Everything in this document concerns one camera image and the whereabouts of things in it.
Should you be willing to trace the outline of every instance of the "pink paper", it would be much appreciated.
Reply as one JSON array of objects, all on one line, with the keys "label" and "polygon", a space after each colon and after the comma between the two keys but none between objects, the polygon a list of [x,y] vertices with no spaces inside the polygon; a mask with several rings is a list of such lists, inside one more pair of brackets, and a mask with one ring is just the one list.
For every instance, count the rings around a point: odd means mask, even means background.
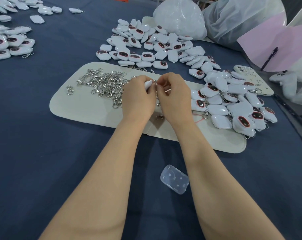
[{"label": "pink paper", "polygon": [[264,68],[267,72],[287,70],[302,57],[302,25],[286,27],[285,21],[286,14],[282,12],[237,39],[249,59],[260,68],[279,48]]}]

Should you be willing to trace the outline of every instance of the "table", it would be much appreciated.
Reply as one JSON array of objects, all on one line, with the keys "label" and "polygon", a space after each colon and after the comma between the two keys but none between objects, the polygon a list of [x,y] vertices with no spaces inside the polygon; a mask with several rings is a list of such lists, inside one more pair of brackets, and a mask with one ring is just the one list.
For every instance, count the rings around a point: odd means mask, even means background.
[{"label": "table", "polygon": [[[8,24],[33,28],[28,36],[36,40],[34,55],[0,61],[0,239],[37,239],[114,131],[54,116],[51,97],[79,67],[97,61],[95,52],[119,18],[141,20],[153,13],[149,6],[132,2],[43,1],[62,7],[63,13],[44,16],[45,24],[37,25],[29,19],[36,10],[19,11]],[[72,14],[69,7],[85,13]],[[238,52],[195,42],[199,44],[223,69],[247,65]],[[198,81],[179,63],[156,72]],[[264,100],[279,122],[248,140],[243,153],[217,154],[285,238],[302,239],[302,141],[273,99]],[[142,135],[123,239],[204,238],[191,189],[178,195],[160,181],[168,164],[186,173],[179,144]]]}]

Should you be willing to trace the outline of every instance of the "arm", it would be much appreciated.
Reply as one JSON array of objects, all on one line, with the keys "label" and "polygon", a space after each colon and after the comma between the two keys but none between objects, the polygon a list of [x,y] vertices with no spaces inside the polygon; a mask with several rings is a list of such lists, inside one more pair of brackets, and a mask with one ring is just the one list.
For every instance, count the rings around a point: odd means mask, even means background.
[{"label": "arm", "polygon": [[[157,95],[180,142],[198,219],[208,240],[284,239],[222,164],[191,113],[191,92],[180,75],[159,78]],[[171,88],[170,94],[164,91]]]},{"label": "arm", "polygon": [[123,120],[41,240],[121,239],[135,151],[156,102],[155,84],[148,94],[146,80],[150,78],[139,76],[124,86]]}]

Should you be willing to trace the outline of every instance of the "clear plastic case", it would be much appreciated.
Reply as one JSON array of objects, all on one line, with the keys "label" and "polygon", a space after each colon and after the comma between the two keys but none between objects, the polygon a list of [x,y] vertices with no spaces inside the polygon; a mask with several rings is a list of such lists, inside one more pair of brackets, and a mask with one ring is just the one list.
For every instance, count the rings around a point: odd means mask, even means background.
[{"label": "clear plastic case", "polygon": [[167,165],[163,169],[160,179],[178,194],[183,194],[189,185],[189,177],[172,165]]}]

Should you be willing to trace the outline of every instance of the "pile of white keychains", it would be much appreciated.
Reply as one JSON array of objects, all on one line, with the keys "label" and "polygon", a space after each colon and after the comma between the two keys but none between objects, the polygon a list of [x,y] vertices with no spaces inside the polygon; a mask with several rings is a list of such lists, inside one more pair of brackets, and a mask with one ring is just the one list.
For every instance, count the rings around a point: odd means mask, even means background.
[{"label": "pile of white keychains", "polygon": [[[46,7],[41,0],[0,0],[0,13],[7,14],[8,11],[16,13],[19,10],[28,10],[37,8],[41,15],[52,15],[53,13],[62,13],[60,7]],[[83,11],[76,8],[69,8],[72,13],[81,13]],[[40,15],[32,15],[30,19],[36,24],[44,23]],[[9,15],[0,15],[1,22],[9,22],[12,18]],[[20,56],[23,58],[33,54],[33,45],[35,40],[29,39],[25,34],[31,31],[30,27],[19,26],[8,28],[0,25],[0,60],[10,58],[11,56]]]},{"label": "pile of white keychains", "polygon": [[[167,69],[168,64],[163,59],[168,57],[170,62],[180,60],[191,66],[190,75],[198,79],[205,77],[204,87],[191,91],[191,107],[192,111],[201,112],[205,119],[210,114],[213,125],[218,129],[233,128],[249,138],[254,137],[256,131],[268,128],[267,121],[277,122],[274,111],[265,107],[264,101],[257,97],[260,90],[240,73],[217,71],[221,67],[212,56],[204,55],[205,50],[201,46],[193,47],[192,37],[167,33],[161,26],[150,28],[136,19],[131,23],[118,20],[118,26],[112,32],[112,37],[106,40],[109,45],[101,45],[96,53],[100,60],[113,58],[121,66]],[[143,52],[139,55],[128,48],[141,48],[143,43],[145,49],[157,53]]]}]

